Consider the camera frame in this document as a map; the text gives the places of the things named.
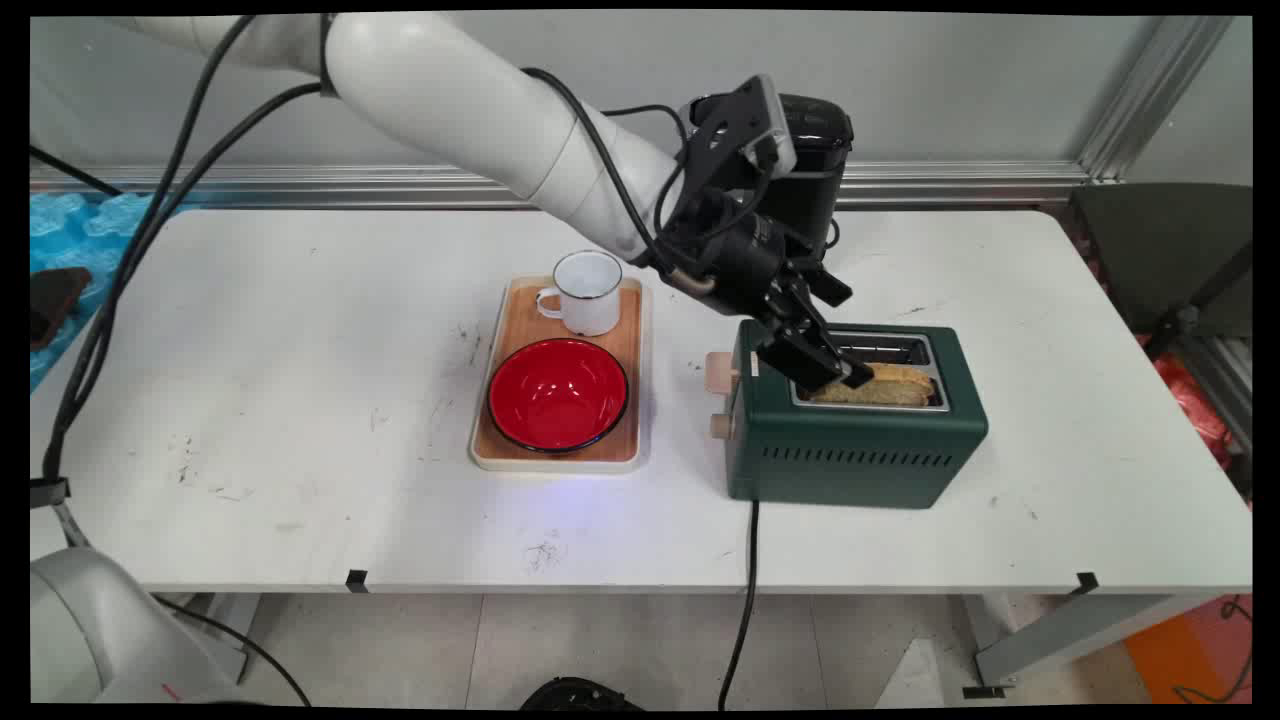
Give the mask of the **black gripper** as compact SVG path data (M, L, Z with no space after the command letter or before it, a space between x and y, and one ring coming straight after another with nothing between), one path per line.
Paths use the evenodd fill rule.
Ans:
M707 187L684 193L652 240L659 278L719 314L762 323L756 356L799 388L859 389L874 379L835 343L814 304L837 307L852 290L815 259L812 237Z

